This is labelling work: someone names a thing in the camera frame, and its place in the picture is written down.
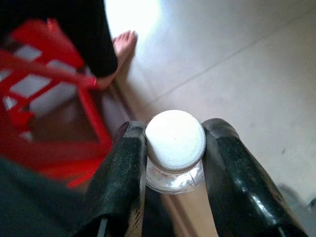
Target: white bottle cap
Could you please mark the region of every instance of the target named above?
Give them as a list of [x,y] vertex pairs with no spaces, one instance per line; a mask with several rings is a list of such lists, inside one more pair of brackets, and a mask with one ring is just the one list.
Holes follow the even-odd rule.
[[146,131],[151,162],[167,173],[190,170],[205,151],[205,132],[199,121],[187,112],[169,110],[156,115]]

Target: bare foot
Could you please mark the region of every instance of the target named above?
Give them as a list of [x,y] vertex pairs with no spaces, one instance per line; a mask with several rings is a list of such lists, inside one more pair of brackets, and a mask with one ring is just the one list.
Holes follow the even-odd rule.
[[117,73],[122,68],[125,60],[132,52],[136,41],[136,33],[131,31],[124,32],[113,39],[113,48],[118,58],[118,68],[113,74],[97,79],[97,83],[101,89],[105,89],[111,84]]

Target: tiled floor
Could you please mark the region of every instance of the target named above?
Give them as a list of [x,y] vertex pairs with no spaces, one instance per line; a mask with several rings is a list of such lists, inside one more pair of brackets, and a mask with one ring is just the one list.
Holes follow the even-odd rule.
[[113,35],[139,34],[118,79],[139,120],[168,109],[223,118],[277,184],[316,197],[316,2],[106,3]]

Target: red plastic chair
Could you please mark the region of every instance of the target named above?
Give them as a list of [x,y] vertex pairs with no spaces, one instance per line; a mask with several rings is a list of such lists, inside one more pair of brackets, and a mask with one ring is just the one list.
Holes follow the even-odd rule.
[[[75,187],[92,177],[112,146],[112,138],[89,94],[90,89],[98,88],[96,78],[73,75],[62,69],[46,66],[51,60],[59,60],[76,69],[84,66],[72,43],[52,21],[48,24],[36,20],[28,21],[11,36],[17,42],[41,50],[42,54],[29,62],[0,49],[0,71],[11,71],[0,81],[0,97],[2,100],[9,97],[16,101],[9,110],[0,103],[0,153],[50,178],[70,181],[68,187]],[[50,78],[51,81],[29,97],[10,90],[29,74]],[[61,82],[77,87],[79,98],[99,142],[30,142],[20,136],[21,132],[29,130],[28,123],[34,116],[25,107]]]

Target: clear plastic bottle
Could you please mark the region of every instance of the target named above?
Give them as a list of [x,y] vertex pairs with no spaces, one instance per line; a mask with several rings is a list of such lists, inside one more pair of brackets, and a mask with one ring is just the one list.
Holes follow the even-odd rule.
[[155,116],[146,131],[147,185],[165,194],[196,189],[204,181],[201,158],[205,132],[187,112],[165,111]]

